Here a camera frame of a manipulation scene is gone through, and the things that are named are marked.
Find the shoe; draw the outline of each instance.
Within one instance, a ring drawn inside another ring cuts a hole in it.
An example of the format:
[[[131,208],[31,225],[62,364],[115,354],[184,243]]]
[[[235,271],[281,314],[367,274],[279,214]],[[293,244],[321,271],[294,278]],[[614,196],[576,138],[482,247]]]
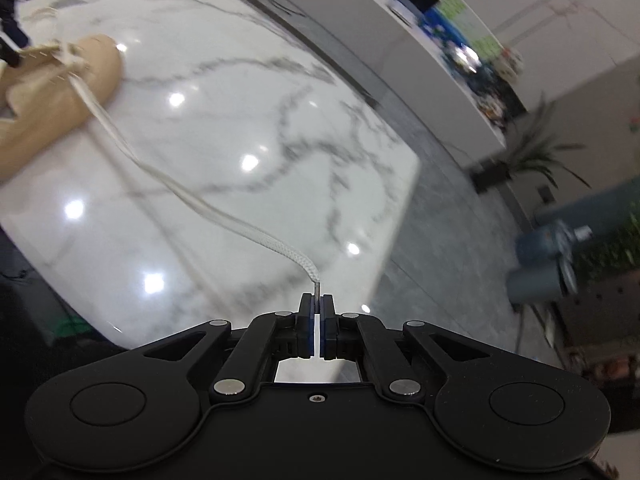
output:
[[[91,115],[68,78],[80,76],[103,104],[122,78],[116,43],[103,34],[69,45],[73,62],[62,63],[59,43],[20,51],[20,66],[5,66],[0,75],[0,107],[14,117],[0,118],[0,182],[18,173],[37,153]]]

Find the black pot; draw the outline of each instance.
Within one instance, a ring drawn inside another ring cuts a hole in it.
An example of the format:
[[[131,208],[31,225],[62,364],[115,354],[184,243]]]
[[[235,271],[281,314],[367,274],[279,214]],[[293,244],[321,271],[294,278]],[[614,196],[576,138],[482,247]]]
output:
[[[478,173],[471,174],[471,182],[476,188],[476,193],[486,192],[493,186],[498,186],[507,180],[511,180],[509,165],[506,162],[494,162],[489,167]]]

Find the silver rivet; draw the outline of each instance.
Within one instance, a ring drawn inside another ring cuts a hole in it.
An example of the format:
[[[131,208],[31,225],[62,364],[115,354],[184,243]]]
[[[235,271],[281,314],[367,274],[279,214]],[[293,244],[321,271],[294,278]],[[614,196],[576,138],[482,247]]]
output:
[[[420,391],[420,384],[411,379],[398,379],[389,385],[389,389],[398,395],[413,395]]]
[[[222,379],[213,385],[221,395],[237,395],[244,390],[244,383],[238,379]]]

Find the plant pot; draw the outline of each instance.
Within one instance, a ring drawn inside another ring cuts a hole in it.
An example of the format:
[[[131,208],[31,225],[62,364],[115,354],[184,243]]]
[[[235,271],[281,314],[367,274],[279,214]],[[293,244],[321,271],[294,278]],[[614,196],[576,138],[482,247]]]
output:
[[[471,182],[478,194],[487,192],[489,188],[498,186],[507,180],[511,180],[511,174],[506,162],[495,162],[488,168],[471,174]]]
[[[516,239],[516,256],[523,267],[561,255],[571,259],[574,242],[574,232],[567,224],[557,220],[533,232],[520,235]]]
[[[576,292],[574,271],[564,256],[512,270],[507,276],[511,304],[560,300]]]

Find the green foliage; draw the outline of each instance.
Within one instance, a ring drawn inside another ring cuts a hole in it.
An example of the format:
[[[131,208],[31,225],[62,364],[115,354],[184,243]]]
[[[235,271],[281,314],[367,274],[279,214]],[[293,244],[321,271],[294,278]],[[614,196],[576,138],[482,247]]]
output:
[[[508,160],[505,161],[509,165],[510,173],[527,173],[531,171],[540,173],[557,189],[558,183],[554,176],[554,170],[560,169],[572,174],[586,187],[591,188],[586,180],[556,158],[559,152],[583,150],[585,145],[577,142],[558,144],[556,143],[558,136],[555,134],[543,137],[553,112],[554,104],[546,104],[543,97],[531,124],[524,133],[521,134],[516,124],[513,123],[516,127],[516,132],[520,136],[520,143],[511,152]]]
[[[640,267],[640,221],[629,213],[625,224],[576,255],[574,269],[578,279],[595,283]]]

